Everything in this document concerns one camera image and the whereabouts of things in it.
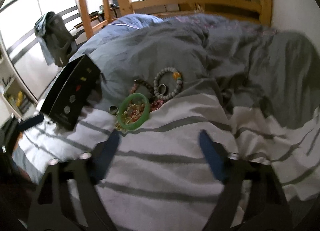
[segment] gray beaded bracelet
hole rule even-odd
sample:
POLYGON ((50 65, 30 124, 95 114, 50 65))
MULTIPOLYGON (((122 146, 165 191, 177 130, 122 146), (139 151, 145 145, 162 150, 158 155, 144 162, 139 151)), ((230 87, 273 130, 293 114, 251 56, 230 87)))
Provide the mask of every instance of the gray beaded bracelet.
POLYGON ((156 96, 157 99, 161 99, 161 100, 170 100, 172 99, 176 94, 178 94, 181 91, 182 88, 182 78, 181 78, 181 74, 172 67, 167 67, 162 69, 157 76, 155 77, 154 81, 153 81, 153 90, 154 90, 154 94, 156 96), (158 91, 159 88, 159 80, 160 78, 167 72, 171 72, 173 74, 173 78, 176 80, 176 88, 174 91, 172 91, 170 94, 164 96, 161 95, 158 91))

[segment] metal ring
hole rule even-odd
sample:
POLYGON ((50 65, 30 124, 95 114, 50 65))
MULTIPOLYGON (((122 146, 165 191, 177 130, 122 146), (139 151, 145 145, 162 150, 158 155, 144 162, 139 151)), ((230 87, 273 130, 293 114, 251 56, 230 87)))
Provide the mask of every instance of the metal ring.
POLYGON ((117 112, 118 112, 118 108, 117 108, 116 106, 110 106, 109 112, 110 112, 110 114, 112 114, 112 115, 116 115, 117 112))
POLYGON ((159 95, 164 95, 167 92, 167 86, 165 84, 160 84, 157 88, 157 92, 159 95))

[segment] bunk bed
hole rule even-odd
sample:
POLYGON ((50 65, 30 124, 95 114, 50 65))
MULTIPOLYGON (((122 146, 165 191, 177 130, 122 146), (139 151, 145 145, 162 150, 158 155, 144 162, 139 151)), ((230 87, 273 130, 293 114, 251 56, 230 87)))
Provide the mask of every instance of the bunk bed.
MULTIPOLYGON (((311 42, 269 27, 272 0, 118 0, 123 16, 116 20, 108 2, 103 0, 105 21, 92 28, 86 2, 79 0, 88 41, 70 61, 89 55, 101 77, 74 130, 46 118, 19 140, 16 164, 38 183, 50 160, 91 151, 115 129, 110 108, 120 106, 134 80, 152 84, 157 73, 174 68, 182 75, 182 91, 152 111, 141 127, 121 132, 108 175, 96 186, 117 229, 203 228, 223 189, 198 146, 205 129, 230 154, 273 166, 293 225, 305 230, 303 219, 318 209, 320 193, 320 59, 311 42), (134 13, 169 3, 195 10, 134 13), (255 11, 259 19, 207 14, 204 4, 255 11)), ((175 88, 171 75, 162 80, 175 88)), ((142 87, 139 91, 148 94, 142 87)), ((76 185, 71 183, 70 190, 77 208, 76 185)), ((244 183, 233 226, 242 221, 249 190, 244 183)), ((78 221, 85 225, 81 217, 78 221)))

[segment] clothes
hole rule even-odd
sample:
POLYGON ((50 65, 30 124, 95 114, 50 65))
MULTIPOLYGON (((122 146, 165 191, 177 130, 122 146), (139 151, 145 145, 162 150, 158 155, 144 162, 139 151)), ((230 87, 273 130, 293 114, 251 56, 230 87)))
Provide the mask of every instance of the clothes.
POLYGON ((36 22, 34 30, 47 65, 55 63, 60 67, 65 66, 77 47, 61 16, 54 12, 44 14, 36 22))

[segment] gray blanket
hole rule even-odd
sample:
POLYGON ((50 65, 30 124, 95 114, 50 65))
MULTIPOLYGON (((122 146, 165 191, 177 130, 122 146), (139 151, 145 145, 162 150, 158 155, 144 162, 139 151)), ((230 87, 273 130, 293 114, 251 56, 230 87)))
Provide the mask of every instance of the gray blanket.
MULTIPOLYGON (((320 60, 312 44, 295 32, 210 15, 149 24, 112 38, 96 35, 78 50, 74 58, 87 53, 101 69, 100 84, 73 132, 47 123, 27 131, 16 151, 18 166, 39 181, 49 159, 92 149, 114 129, 116 119, 107 111, 120 105, 135 78, 152 83, 161 69, 175 67, 183 91, 140 128, 121 134, 110 171, 96 187, 118 226, 202 229, 222 185, 198 146, 201 129, 244 159, 269 160, 288 201, 317 195, 320 60)), ((174 87, 171 75, 161 82, 174 87)), ((246 195, 245 189, 234 224, 241 221, 246 195)))

